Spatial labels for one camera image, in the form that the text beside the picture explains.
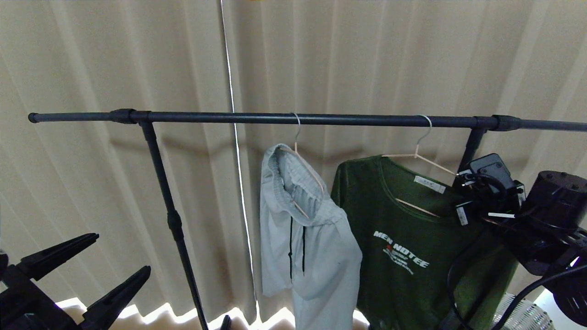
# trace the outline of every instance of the curtain fold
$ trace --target curtain fold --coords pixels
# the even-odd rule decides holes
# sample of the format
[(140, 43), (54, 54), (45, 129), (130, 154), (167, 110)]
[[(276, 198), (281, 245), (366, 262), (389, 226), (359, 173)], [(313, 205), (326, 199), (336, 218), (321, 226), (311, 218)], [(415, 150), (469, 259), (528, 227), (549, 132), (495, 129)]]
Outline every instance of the curtain fold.
[[(586, 18), (581, 1), (0, 2), (2, 247), (14, 262), (97, 232), (43, 290), (89, 305), (148, 264), (133, 303), (185, 314), (194, 306), (140, 128), (33, 125), (27, 113), (231, 112), (234, 102), (236, 112), (587, 122)], [(256, 301), (263, 320), (291, 308), (288, 292), (261, 293), (258, 209), (263, 153), (292, 145), (297, 127), (154, 126), (206, 317), (238, 307), (252, 323)], [(339, 163), (411, 153), (425, 131), (304, 125), (299, 152), (330, 189)], [(421, 154), (455, 170), (468, 132), (433, 128)], [(498, 153), (529, 188), (541, 170), (587, 177), (586, 150), (584, 133), (517, 130), (487, 133), (478, 155)], [(510, 292), (532, 279), (519, 271)]]

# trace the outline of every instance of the wire hanger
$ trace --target wire hanger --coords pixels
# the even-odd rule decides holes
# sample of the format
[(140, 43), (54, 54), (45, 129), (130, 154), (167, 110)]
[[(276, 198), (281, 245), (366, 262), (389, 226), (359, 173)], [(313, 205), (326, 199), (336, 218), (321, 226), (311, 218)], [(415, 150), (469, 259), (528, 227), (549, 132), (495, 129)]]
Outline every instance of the wire hanger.
[[(300, 162), (303, 164), (303, 166), (304, 166), (304, 167), (305, 167), (305, 168), (308, 170), (308, 173), (310, 173), (310, 174), (312, 175), (312, 177), (313, 177), (313, 178), (316, 180), (316, 182), (317, 182), (317, 183), (318, 183), (318, 185), (320, 186), (320, 190), (322, 191), (322, 193), (324, 193), (324, 191), (325, 191), (326, 189), (325, 189), (325, 188), (324, 188), (324, 186), (322, 185), (322, 182), (320, 181), (320, 178), (318, 178), (318, 176), (316, 176), (316, 174), (314, 174), (314, 171), (312, 171), (312, 170), (310, 169), (310, 166), (309, 166), (309, 164), (308, 164), (308, 163), (307, 163), (307, 162), (306, 162), (306, 161), (305, 161), (305, 160), (302, 158), (302, 156), (300, 156), (300, 154), (298, 153), (298, 136), (299, 136), (299, 133), (300, 133), (300, 132), (301, 132), (301, 130), (302, 130), (302, 123), (301, 123), (301, 121), (299, 120), (299, 117), (298, 117), (298, 115), (297, 115), (296, 113), (292, 112), (292, 114), (293, 114), (293, 115), (294, 115), (294, 116), (297, 118), (297, 120), (298, 120), (298, 131), (296, 132), (296, 135), (295, 135), (295, 140), (294, 140), (294, 143), (293, 143), (293, 147), (294, 147), (294, 148), (293, 148), (293, 151), (292, 151), (291, 149), (289, 149), (289, 148), (287, 148), (287, 149), (286, 149), (286, 148), (280, 148), (280, 149), (281, 149), (281, 150), (283, 150), (283, 151), (286, 151), (286, 152), (288, 152), (288, 153), (290, 153), (290, 154), (296, 155), (296, 156), (297, 156), (297, 157), (300, 159)], [(293, 201), (293, 204), (295, 205), (295, 207), (296, 207), (296, 208), (297, 208), (297, 209), (298, 209), (298, 210), (299, 210), (299, 211), (300, 211), (300, 212), (301, 212), (301, 213), (302, 213), (302, 214), (303, 214), (303, 215), (304, 215), (306, 218), (310, 218), (310, 217), (308, 217), (308, 215), (307, 215), (307, 214), (304, 212), (304, 210), (303, 210), (303, 209), (302, 209), (302, 208), (301, 208), (301, 207), (298, 205), (298, 203), (296, 203), (295, 201)]]
[(456, 176), (457, 174), (455, 172), (453, 172), (453, 171), (447, 169), (446, 167), (441, 166), (441, 165), (439, 165), (439, 164), (437, 164), (437, 163), (435, 163), (435, 162), (433, 162), (433, 161), (431, 161), (431, 160), (429, 160), (427, 158), (424, 158), (424, 157), (422, 157), (422, 156), (420, 156), (418, 154), (418, 149), (420, 148), (420, 142), (425, 137), (427, 137), (428, 134), (430, 134), (430, 132), (432, 131), (432, 120), (430, 120), (430, 118), (428, 118), (428, 116), (426, 116), (426, 115), (416, 115), (416, 116), (421, 116), (421, 117), (426, 118), (428, 120), (428, 123), (430, 125), (428, 127), (428, 131), (426, 132), (426, 134), (422, 135), (422, 137), (418, 139), (418, 142), (416, 143), (416, 150), (414, 151), (414, 153), (413, 154), (384, 154), (383, 157), (389, 157), (389, 158), (414, 157), (414, 158), (422, 159), (426, 163), (431, 164), (431, 165), (434, 165), (434, 166), (438, 167), (439, 169), (441, 169), (441, 170), (443, 170), (445, 172), (448, 172), (448, 173)]
[[(433, 162), (431, 160), (428, 160), (428, 159), (426, 159), (426, 158), (424, 158), (424, 157), (422, 157), (422, 156), (420, 156), (418, 154), (418, 149), (420, 148), (420, 142), (425, 137), (427, 137), (428, 134), (430, 134), (430, 131), (432, 131), (432, 120), (430, 120), (430, 118), (428, 118), (428, 116), (425, 116), (425, 115), (417, 115), (417, 116), (422, 116), (422, 117), (426, 118), (428, 120), (428, 123), (430, 125), (428, 127), (428, 131), (426, 132), (426, 134), (424, 134), (421, 138), (418, 139), (418, 142), (416, 143), (416, 150), (414, 151), (414, 153), (413, 154), (384, 154), (382, 157), (389, 157), (389, 158), (392, 158), (392, 157), (395, 157), (395, 158), (399, 158), (399, 157), (414, 157), (414, 158), (422, 159), (422, 160), (426, 161), (427, 163), (430, 163), (430, 164), (432, 164), (432, 165), (434, 165), (434, 166), (436, 166), (436, 167), (438, 167), (438, 168), (440, 168), (440, 169), (442, 169), (442, 170), (444, 170), (446, 172), (449, 172), (450, 174), (452, 174), (452, 175), (455, 176), (456, 174), (454, 172), (452, 172), (451, 170), (449, 170), (449, 169), (447, 169), (447, 168), (445, 168), (443, 166), (440, 166), (440, 165), (436, 164), (435, 162)], [(424, 213), (426, 213), (428, 215), (432, 215), (433, 217), (440, 218), (440, 216), (437, 215), (437, 214), (434, 214), (434, 213), (432, 213), (432, 212), (430, 212), (428, 210), (425, 210), (425, 209), (423, 209), (423, 208), (421, 208), (419, 206), (415, 206), (414, 204), (408, 203), (408, 202), (406, 202), (404, 200), (401, 200), (399, 198), (396, 198), (396, 201), (398, 201), (398, 202), (400, 202), (402, 204), (405, 204), (405, 205), (407, 205), (409, 207), (413, 207), (416, 210), (419, 210), (421, 212), (424, 212)]]

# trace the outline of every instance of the black metal rod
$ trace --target black metal rod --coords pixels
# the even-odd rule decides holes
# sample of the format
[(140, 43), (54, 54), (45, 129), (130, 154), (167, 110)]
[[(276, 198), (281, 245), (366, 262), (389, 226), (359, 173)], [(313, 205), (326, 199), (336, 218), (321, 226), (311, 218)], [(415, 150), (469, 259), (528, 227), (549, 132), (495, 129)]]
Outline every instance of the black metal rod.
[(161, 188), (163, 200), (165, 201), (165, 207), (167, 208), (167, 222), (173, 235), (173, 239), (176, 242), (177, 251), (180, 254), (181, 265), (184, 268), (187, 284), (190, 287), (191, 297), (198, 312), (200, 325), (202, 330), (208, 330), (208, 323), (206, 322), (206, 317), (204, 316), (204, 309), (202, 308), (200, 293), (198, 292), (198, 287), (195, 283), (195, 276), (191, 267), (190, 256), (188, 255), (187, 248), (185, 247), (185, 240), (183, 231), (181, 229), (181, 218), (173, 204), (173, 197), (171, 196), (169, 182), (167, 181), (167, 176), (165, 174), (165, 167), (163, 166), (159, 145), (157, 144), (157, 135), (155, 134), (155, 129), (153, 128), (153, 124), (151, 122), (140, 122), (140, 126), (143, 129), (145, 140), (147, 140), (147, 144), (149, 146), (151, 159), (153, 160), (153, 165), (155, 166), (155, 173), (157, 173), (157, 179), (159, 180), (159, 187)]
[(465, 145), (463, 158), (461, 158), (461, 163), (458, 165), (459, 172), (465, 169), (465, 165), (467, 165), (469, 161), (473, 160), (477, 149), (479, 149), (479, 146), (481, 145), (483, 135), (486, 132), (486, 129), (471, 129), (471, 133), (469, 133), (469, 138), (467, 139), (467, 144)]
[[(297, 124), (296, 117), (288, 113), (224, 113), (224, 112), (149, 112), (131, 110), (127, 113), (31, 113), (29, 120), (38, 122), (185, 122), (185, 123), (256, 123)], [(428, 121), (421, 116), (376, 116), (376, 115), (322, 115), (298, 114), (302, 124), (348, 125), (348, 126), (404, 126), (426, 127)], [(497, 130), (501, 122), (498, 117), (429, 116), (434, 127), (485, 128)], [(517, 125), (510, 129), (541, 129), (587, 132), (587, 123), (557, 122), (552, 120), (514, 119)]]

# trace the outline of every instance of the green shirt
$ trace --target green shirt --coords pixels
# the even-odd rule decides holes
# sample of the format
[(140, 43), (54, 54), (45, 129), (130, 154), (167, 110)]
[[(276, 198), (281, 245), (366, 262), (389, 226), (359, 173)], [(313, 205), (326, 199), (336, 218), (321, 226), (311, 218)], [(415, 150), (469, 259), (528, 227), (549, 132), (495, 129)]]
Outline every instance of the green shirt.
[[(451, 204), (459, 196), (451, 187), (382, 156), (342, 163), (332, 198), (346, 211), (363, 252), (357, 308), (373, 329), (437, 329), (450, 311), (448, 269), (486, 224), (461, 225), (453, 216)], [(516, 264), (485, 230), (454, 269), (461, 315), (467, 319), (475, 302), (479, 305), (469, 321), (475, 330), (491, 325)]]

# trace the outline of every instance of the hanger hook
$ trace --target hanger hook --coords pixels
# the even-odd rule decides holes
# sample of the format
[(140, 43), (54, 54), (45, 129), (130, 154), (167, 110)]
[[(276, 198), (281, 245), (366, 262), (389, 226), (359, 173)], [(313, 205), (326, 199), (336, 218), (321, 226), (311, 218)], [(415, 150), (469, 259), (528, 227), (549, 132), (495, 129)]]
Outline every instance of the hanger hook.
[(426, 120), (428, 120), (428, 124), (430, 124), (428, 126), (428, 131), (426, 132), (426, 134), (422, 135), (422, 137), (418, 139), (418, 142), (416, 143), (416, 145), (419, 146), (420, 145), (420, 142), (422, 140), (424, 140), (424, 138), (427, 137), (428, 134), (430, 134), (430, 131), (432, 131), (432, 120), (430, 120), (430, 118), (428, 118), (428, 116), (426, 116), (426, 115), (416, 115), (416, 116), (420, 116), (420, 117), (426, 118)]
[(292, 114), (296, 117), (296, 119), (298, 120), (298, 132), (295, 133), (295, 141), (293, 143), (293, 150), (295, 152), (298, 152), (298, 136), (299, 136), (299, 132), (302, 131), (302, 122), (299, 120), (298, 114), (296, 114), (295, 112), (292, 112)]

